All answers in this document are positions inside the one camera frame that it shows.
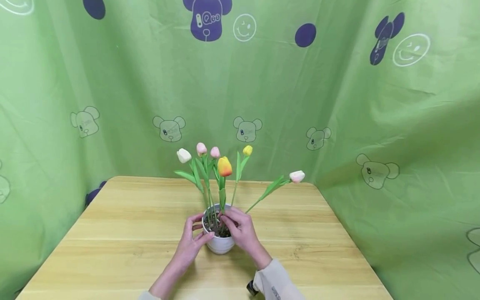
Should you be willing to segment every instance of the table top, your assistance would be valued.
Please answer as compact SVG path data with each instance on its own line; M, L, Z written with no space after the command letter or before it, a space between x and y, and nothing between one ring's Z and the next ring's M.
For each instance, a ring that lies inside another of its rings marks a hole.
M233 185L227 181L227 199ZM240 182L235 206L246 210L267 185ZM18 300L135 300L170 261L186 217L203 210L202 196L186 180L112 178ZM312 184L282 187L251 216L259 240L307 299L392 300ZM254 274L239 248L216 255L205 246L171 298L250 299L245 287Z

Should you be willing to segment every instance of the cartoon bear print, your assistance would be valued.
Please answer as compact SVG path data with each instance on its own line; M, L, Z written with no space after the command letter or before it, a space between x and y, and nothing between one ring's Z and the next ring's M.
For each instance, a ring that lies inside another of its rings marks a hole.
M325 127L322 130L317 130L315 127L312 127L307 130L307 137L309 138L307 143L308 150L318 150L324 146L325 139L332 136L332 131L330 128Z
M190 31L204 42L213 42L222 36L222 16L232 10L232 0L183 0L192 12Z
M0 204L4 203L10 195L10 183L9 181L0 175Z
M480 228L474 228L467 232L467 239L480 247ZM480 274L480 248L467 255L470 265Z
M362 166L361 174L365 183L376 190L384 187L387 178L395 179L400 174L400 167L397 164L370 161L365 154L357 156L357 164Z
M178 142L181 139L181 131L185 127L185 119L176 117L173 120L163 120L156 116L153 118L153 125L160 129L160 138L165 142Z
M95 122L98 118L100 118L100 113L93 106L87 106L83 111L70 114L70 121L73 127L78 128L81 138L98 131L98 125Z
M388 21L388 16L380 21L375 29L377 42L370 53L370 64L376 66L384 59L388 41L400 33L404 22L405 14L403 12L399 13L393 22Z
M237 140L244 143L251 143L257 138L257 130L262 129L262 121L255 119L253 122L244 121L242 117L233 120L233 127L237 128Z

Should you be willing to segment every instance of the white pot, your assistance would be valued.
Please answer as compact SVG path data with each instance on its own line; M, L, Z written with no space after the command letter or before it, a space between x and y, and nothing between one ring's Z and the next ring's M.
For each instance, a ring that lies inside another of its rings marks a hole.
M220 209L220 204L215 204L214 205L215 210ZM230 205L225 204L225 209L229 209ZM204 227L204 233L208 233L207 229L205 228L204 224L204 218L207 210L204 211L204 216L202 217L202 226ZM232 237L229 238L219 238L219 237L213 237L208 243L207 243L208 248L215 253L215 254L225 254L228 251L230 251L233 246L235 246L235 242L233 241Z

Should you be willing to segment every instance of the tulip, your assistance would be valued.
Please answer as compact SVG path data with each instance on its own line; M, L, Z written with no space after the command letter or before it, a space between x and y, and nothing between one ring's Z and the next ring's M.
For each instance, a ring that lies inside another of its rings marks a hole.
M232 165L230 164L226 156L221 157L218 160L218 174L222 177L232 175Z
M295 171L290 173L290 180L293 183L300 183L305 178L305 173L303 171Z
M212 150L210 150L210 155L215 159L219 159L220 158L220 150L218 149L218 147L213 147Z
M253 151L253 147L248 145L248 146L245 146L245 148L243 149L243 154L245 154L246 156L250 156L252 155L252 151Z
M177 151L177 156L179 157L179 161L183 164L192 159L190 153L183 148Z
M198 153L198 156L202 156L203 154L207 153L208 150L207 150L207 147L205 146L204 143L198 143L197 144L197 153Z

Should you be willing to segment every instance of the green curtain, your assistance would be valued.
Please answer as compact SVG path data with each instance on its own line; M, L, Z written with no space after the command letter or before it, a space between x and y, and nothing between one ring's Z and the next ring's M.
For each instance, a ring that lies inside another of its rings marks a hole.
M245 180L305 171L396 300L477 299L478 11L0 0L0 299L101 181L173 177L197 142L251 144Z

